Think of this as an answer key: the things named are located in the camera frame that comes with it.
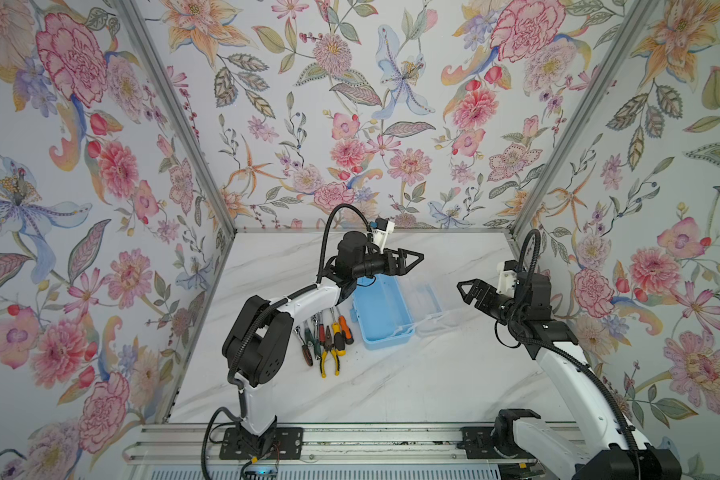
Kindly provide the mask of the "ratchet wrench dark red handle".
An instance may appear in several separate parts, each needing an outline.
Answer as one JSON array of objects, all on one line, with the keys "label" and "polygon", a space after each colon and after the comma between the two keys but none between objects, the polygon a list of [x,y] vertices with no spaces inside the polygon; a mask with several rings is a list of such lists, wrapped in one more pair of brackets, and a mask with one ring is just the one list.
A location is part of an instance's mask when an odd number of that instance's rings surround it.
[{"label": "ratchet wrench dark red handle", "polygon": [[301,330],[301,328],[300,328],[299,326],[296,326],[296,327],[294,328],[294,332],[295,332],[296,337],[297,337],[298,340],[299,340],[301,352],[302,352],[302,355],[303,355],[303,358],[304,358],[306,364],[307,364],[309,367],[312,367],[312,366],[314,365],[314,360],[313,360],[312,355],[311,355],[311,353],[310,353],[309,346],[308,346],[306,340],[304,339],[304,337],[303,337],[303,335],[302,335],[302,330]]}]

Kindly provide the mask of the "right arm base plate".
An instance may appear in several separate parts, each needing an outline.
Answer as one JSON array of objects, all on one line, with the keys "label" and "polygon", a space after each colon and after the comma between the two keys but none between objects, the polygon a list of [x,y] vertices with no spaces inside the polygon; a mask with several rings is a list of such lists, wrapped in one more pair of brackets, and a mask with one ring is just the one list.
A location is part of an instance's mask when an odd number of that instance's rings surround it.
[{"label": "right arm base plate", "polygon": [[519,447],[512,433],[504,428],[497,433],[495,430],[491,426],[462,427],[457,448],[464,450],[470,460],[536,461],[533,455]]}]

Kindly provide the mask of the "blue transparent plastic toolbox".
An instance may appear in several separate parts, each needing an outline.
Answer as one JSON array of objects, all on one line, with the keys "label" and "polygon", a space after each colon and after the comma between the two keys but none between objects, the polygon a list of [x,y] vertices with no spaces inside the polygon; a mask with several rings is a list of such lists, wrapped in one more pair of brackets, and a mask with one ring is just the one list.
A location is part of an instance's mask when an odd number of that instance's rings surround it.
[{"label": "blue transparent plastic toolbox", "polygon": [[403,345],[415,335],[456,329],[466,321],[468,309],[452,275],[422,265],[405,276],[359,279],[350,315],[365,346],[379,350]]}]

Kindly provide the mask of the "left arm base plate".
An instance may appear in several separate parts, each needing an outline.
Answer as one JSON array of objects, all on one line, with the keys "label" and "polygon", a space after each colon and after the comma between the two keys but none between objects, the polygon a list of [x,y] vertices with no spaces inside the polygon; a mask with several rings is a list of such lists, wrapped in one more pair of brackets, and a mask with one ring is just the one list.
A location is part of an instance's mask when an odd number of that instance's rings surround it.
[{"label": "left arm base plate", "polygon": [[221,460],[299,460],[304,445],[301,427],[270,428],[262,435],[253,435],[243,427],[228,428],[222,439]]}]

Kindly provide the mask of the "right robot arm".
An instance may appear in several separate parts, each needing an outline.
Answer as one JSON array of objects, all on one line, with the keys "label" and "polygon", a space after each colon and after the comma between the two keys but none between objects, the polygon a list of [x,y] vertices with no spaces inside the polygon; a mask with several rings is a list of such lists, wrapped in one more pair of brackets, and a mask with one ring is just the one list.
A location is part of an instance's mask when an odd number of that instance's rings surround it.
[{"label": "right robot arm", "polygon": [[679,479],[682,467],[668,449],[651,444],[627,419],[615,396],[583,362],[579,341],[551,317],[550,283],[523,273],[512,295],[479,279],[461,281],[462,300],[506,327],[552,381],[573,414],[584,444],[555,431],[531,409],[501,410],[490,432],[466,428],[467,451],[492,450],[512,460],[534,458],[559,479]]}]

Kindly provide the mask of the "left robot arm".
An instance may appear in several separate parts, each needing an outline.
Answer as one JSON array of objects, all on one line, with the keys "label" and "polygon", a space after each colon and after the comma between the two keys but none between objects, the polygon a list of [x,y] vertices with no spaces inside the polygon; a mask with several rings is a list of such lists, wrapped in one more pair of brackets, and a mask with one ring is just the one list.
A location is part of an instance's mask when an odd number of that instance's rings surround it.
[{"label": "left robot arm", "polygon": [[315,282],[276,299],[254,295],[245,301],[221,349],[244,431],[261,436],[277,422],[266,384],[282,368],[295,327],[347,300],[360,279],[405,276],[423,262],[420,252],[387,247],[388,237],[387,229],[350,231],[331,258],[323,242]]}]

